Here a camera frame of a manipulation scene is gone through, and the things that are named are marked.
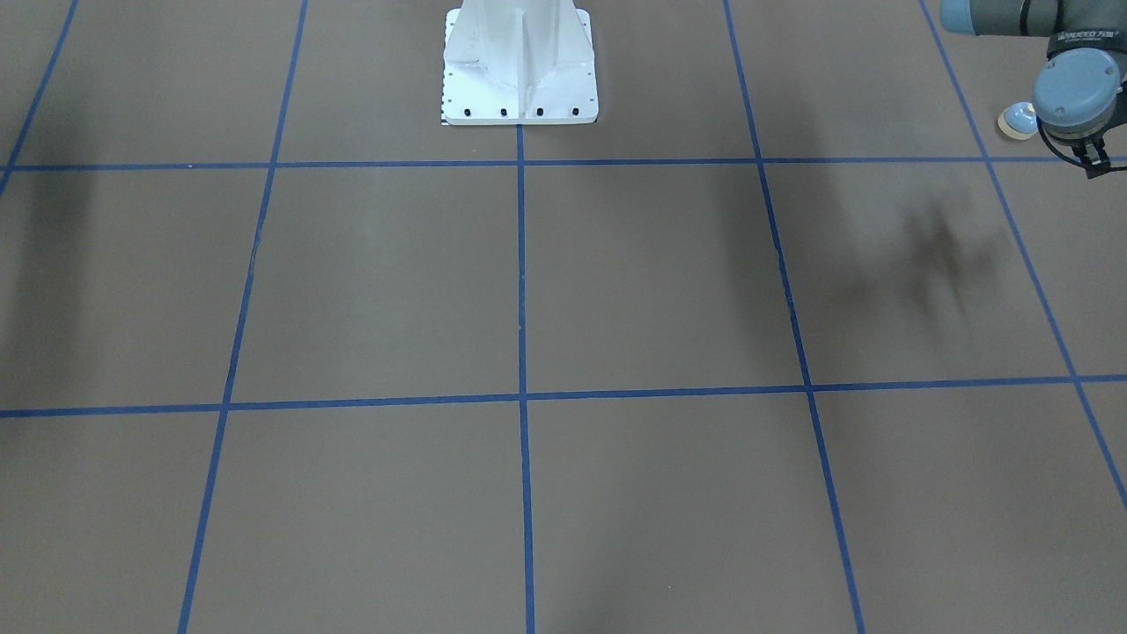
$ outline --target gray floor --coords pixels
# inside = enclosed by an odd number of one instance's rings
[[[1127,631],[1044,42],[585,0],[596,124],[452,128],[455,3],[0,2],[0,629]]]

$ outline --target light blue joint cap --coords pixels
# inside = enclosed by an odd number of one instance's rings
[[[1076,127],[1115,104],[1122,70],[1097,48],[1075,48],[1053,57],[1033,83],[1033,108],[1045,123]]]
[[[978,35],[970,18],[970,0],[943,0],[939,5],[939,19],[951,33]]]

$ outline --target white pedestal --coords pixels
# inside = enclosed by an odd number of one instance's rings
[[[591,16],[571,0],[464,0],[446,15],[442,122],[559,125],[598,116]]]

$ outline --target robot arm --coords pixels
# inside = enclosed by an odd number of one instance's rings
[[[965,35],[1048,37],[1033,83],[1041,139],[1089,178],[1124,169],[1111,167],[1103,135],[1127,123],[1127,0],[942,0],[940,18]]]

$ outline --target blue grid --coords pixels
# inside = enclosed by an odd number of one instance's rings
[[[282,136],[285,130],[285,117],[289,107],[290,95],[293,88],[294,73],[298,65],[299,52],[301,50],[302,33],[305,24],[305,16],[309,8],[309,0],[301,1],[301,9],[298,19],[296,33],[294,34],[293,47],[291,51],[289,73],[286,75],[285,88],[282,95],[282,104],[278,110],[277,126],[274,135],[274,145],[268,162],[177,162],[177,163],[112,163],[112,164],[17,164],[20,151],[27,140],[28,132],[39,107],[39,102],[46,90],[47,83],[59,61],[66,36],[70,32],[74,14],[78,9],[79,0],[71,0],[68,8],[62,30],[52,51],[51,59],[43,73],[43,78],[35,91],[27,116],[24,119],[19,135],[12,146],[7,163],[0,175],[0,195],[8,185],[8,180],[15,172],[44,172],[44,171],[134,171],[134,170],[227,170],[227,169],[265,169],[266,182],[263,188],[263,197],[259,206],[258,221],[255,227],[254,245],[251,248],[250,261],[247,267],[247,276],[243,285],[242,301],[239,309],[239,319],[236,327],[234,341],[231,348],[230,366],[228,369],[227,383],[224,384],[223,399],[220,403],[198,403],[180,405],[122,405],[108,408],[57,408],[36,410],[0,410],[0,420],[3,419],[39,419],[76,416],[135,416],[157,413],[216,413],[219,420],[215,429],[215,437],[208,464],[207,480],[204,490],[203,502],[201,504],[199,521],[196,529],[196,537],[193,546],[192,559],[188,568],[187,582],[185,584],[184,602],[179,618],[178,633],[185,634],[192,611],[192,601],[195,592],[195,583],[198,574],[199,560],[203,554],[205,542],[207,518],[211,509],[212,495],[214,493],[215,480],[220,465],[220,456],[223,446],[223,436],[227,427],[227,419],[230,412],[246,411],[269,411],[269,410],[317,410],[335,408],[391,408],[391,407],[416,407],[416,405],[438,405],[438,404],[469,404],[469,403],[517,403],[520,407],[520,440],[521,440],[521,468],[522,468],[522,494],[523,494],[523,518],[524,518],[524,573],[525,573],[525,623],[526,632],[533,634],[535,631],[535,592],[534,592],[534,568],[533,568],[533,534],[532,534],[532,465],[529,445],[529,409],[530,402],[540,401],[573,401],[573,400],[620,400],[620,399],[668,399],[668,398],[699,398],[699,396],[721,396],[721,395],[764,395],[764,394],[805,394],[817,441],[818,455],[825,480],[826,495],[831,515],[837,535],[838,550],[842,559],[843,572],[845,574],[848,591],[853,608],[855,627],[859,634],[866,631],[864,617],[861,608],[860,597],[853,578],[852,564],[849,555],[849,544],[845,527],[842,521],[841,511],[837,506],[837,497],[834,488],[833,471],[829,462],[829,453],[826,448],[822,434],[822,423],[818,416],[817,394],[842,393],[842,392],[873,392],[873,391],[919,391],[919,390],[953,390],[953,389],[985,389],[1004,386],[1049,386],[1071,385],[1075,389],[1080,404],[1092,429],[1095,441],[1103,455],[1109,474],[1119,492],[1120,500],[1127,509],[1127,490],[1125,490],[1122,479],[1116,467],[1115,461],[1104,441],[1099,422],[1092,411],[1091,404],[1084,390],[1090,384],[1127,383],[1127,375],[1080,375],[1077,374],[1065,345],[1064,337],[1057,325],[1055,315],[1048,301],[1048,296],[1042,287],[1037,270],[1033,266],[1024,240],[1018,227],[1013,213],[1010,209],[1005,193],[994,169],[994,163],[999,162],[1054,162],[1054,157],[992,157],[983,143],[982,135],[974,120],[966,96],[959,84],[958,78],[950,63],[942,38],[935,27],[935,23],[928,10],[924,0],[917,0],[923,12],[924,20],[931,32],[938,53],[942,59],[951,84],[962,106],[967,124],[974,134],[978,145],[979,155],[968,157],[819,157],[819,158],[766,158],[763,157],[758,133],[755,126],[755,117],[751,102],[751,95],[744,74],[743,60],[739,54],[739,42],[736,34],[729,0],[721,0],[727,19],[728,35],[731,51],[735,59],[737,78],[740,86],[740,93],[744,100],[744,108],[747,117],[748,133],[754,155],[731,157],[731,158],[671,158],[671,159],[592,159],[592,160],[534,160],[524,155],[524,131],[516,126],[516,159],[515,160],[415,160],[415,161],[279,161],[278,153]],[[1127,160],[1127,157],[1115,157],[1115,160]],[[1057,342],[1061,356],[1068,370],[1067,376],[1045,376],[1045,377],[1009,377],[993,379],[953,379],[933,382],[880,382],[880,383],[853,383],[853,384],[815,384],[810,379],[809,367],[806,360],[806,352],[802,346],[799,315],[795,306],[790,287],[790,279],[787,273],[787,262],[778,224],[774,216],[774,207],[771,200],[771,188],[767,180],[767,164],[796,164],[796,163],[893,163],[893,162],[961,162],[982,163],[990,172],[994,184],[999,200],[1005,213],[1006,221],[1017,241],[1026,268],[1036,288],[1038,298],[1045,311],[1046,319]],[[629,391],[578,391],[578,392],[529,392],[527,389],[527,364],[526,364],[526,279],[525,279],[525,168],[542,166],[605,166],[605,164],[753,164],[756,167],[757,176],[762,187],[762,194],[771,226],[771,236],[778,251],[779,274],[781,277],[783,292],[786,294],[787,306],[790,312],[791,331],[795,340],[796,355],[801,370],[802,383],[800,385],[775,385],[775,386],[730,386],[713,389],[667,389],[667,390],[629,390]],[[445,395],[428,398],[383,398],[383,399],[352,399],[352,400],[327,400],[327,401],[278,401],[278,402],[236,402],[232,400],[236,375],[238,370],[239,354],[242,345],[243,330],[246,328],[247,312],[250,305],[251,289],[255,277],[255,259],[258,245],[261,240],[261,230],[266,221],[269,207],[270,191],[274,178],[278,169],[345,169],[345,168],[398,168],[398,167],[515,167],[517,171],[517,235],[518,235],[518,392],[513,394],[487,394],[487,395]]]

